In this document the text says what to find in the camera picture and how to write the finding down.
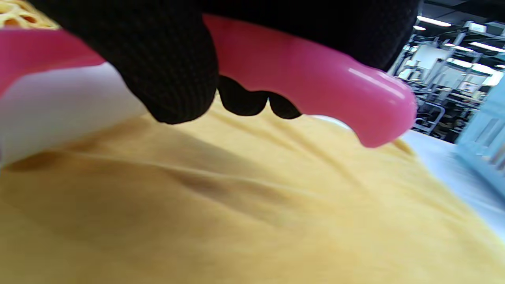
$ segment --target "yellow cloth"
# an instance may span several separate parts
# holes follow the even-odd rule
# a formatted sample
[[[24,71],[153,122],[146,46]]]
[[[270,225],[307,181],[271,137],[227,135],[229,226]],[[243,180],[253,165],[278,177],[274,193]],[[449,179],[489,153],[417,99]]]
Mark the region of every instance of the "yellow cloth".
[[[142,117],[0,178],[5,284],[495,284],[504,256],[403,143],[310,117]]]

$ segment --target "ceiling light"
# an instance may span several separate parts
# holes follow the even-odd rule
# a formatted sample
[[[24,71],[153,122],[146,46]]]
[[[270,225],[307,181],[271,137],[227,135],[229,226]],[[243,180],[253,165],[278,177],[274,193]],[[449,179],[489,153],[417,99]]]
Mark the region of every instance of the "ceiling light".
[[[460,50],[460,51],[467,51],[467,52],[472,52],[473,50],[464,48],[462,46],[454,46],[455,49]]]
[[[478,63],[474,63],[472,65],[472,69],[475,70],[475,71],[479,71],[479,72],[482,72],[482,73],[487,73],[487,74],[494,74],[495,73],[495,70],[489,66],[485,66],[485,65],[482,65],[482,64],[478,64]]]
[[[426,22],[426,23],[430,23],[433,25],[441,26],[441,27],[450,27],[451,26],[451,24],[449,24],[449,23],[433,20],[433,19],[426,18],[423,16],[417,16],[417,19],[421,22]]]
[[[474,46],[477,46],[479,48],[490,50],[490,51],[505,52],[505,50],[503,50],[503,49],[499,49],[499,48],[497,48],[495,46],[490,46],[490,45],[483,44],[483,43],[480,43],[480,42],[475,42],[474,41],[474,42],[471,42],[470,44],[474,45]]]
[[[465,68],[472,67],[471,62],[467,62],[467,61],[463,61],[463,60],[459,60],[459,59],[449,58],[449,59],[447,59],[447,62],[451,62],[453,64],[456,64],[456,65],[459,65],[459,66],[465,67]]]

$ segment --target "gloved hand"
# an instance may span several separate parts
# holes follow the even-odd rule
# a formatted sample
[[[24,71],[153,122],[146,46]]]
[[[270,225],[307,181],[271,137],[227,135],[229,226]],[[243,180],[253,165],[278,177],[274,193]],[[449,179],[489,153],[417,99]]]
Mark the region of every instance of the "gloved hand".
[[[420,0],[29,1],[115,66],[158,121],[176,124],[204,114],[216,88],[237,115],[256,115],[267,100],[279,117],[300,115],[282,94],[220,78],[202,13],[277,29],[387,71],[412,33]]]

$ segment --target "yellow mesh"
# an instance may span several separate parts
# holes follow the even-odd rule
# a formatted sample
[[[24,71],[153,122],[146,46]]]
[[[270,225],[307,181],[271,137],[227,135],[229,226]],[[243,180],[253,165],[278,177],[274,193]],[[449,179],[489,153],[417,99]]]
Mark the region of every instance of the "yellow mesh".
[[[23,0],[0,0],[0,28],[57,29],[58,25]]]

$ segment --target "pink plastic handle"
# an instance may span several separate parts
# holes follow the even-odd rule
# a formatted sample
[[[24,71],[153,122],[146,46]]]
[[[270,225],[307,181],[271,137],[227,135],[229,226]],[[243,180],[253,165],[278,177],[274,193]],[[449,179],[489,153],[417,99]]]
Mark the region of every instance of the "pink plastic handle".
[[[304,114],[346,123],[366,147],[409,130],[416,101],[409,86],[350,56],[276,30],[205,15],[220,73],[250,91],[289,99]]]
[[[304,114],[343,121],[366,147],[410,129],[416,102],[410,88],[386,73],[320,44],[241,21],[204,15],[220,73],[246,89],[286,96]],[[62,30],[0,30],[0,96],[17,78],[104,60]]]
[[[18,78],[53,69],[105,62],[81,40],[63,30],[0,30],[0,97]]]

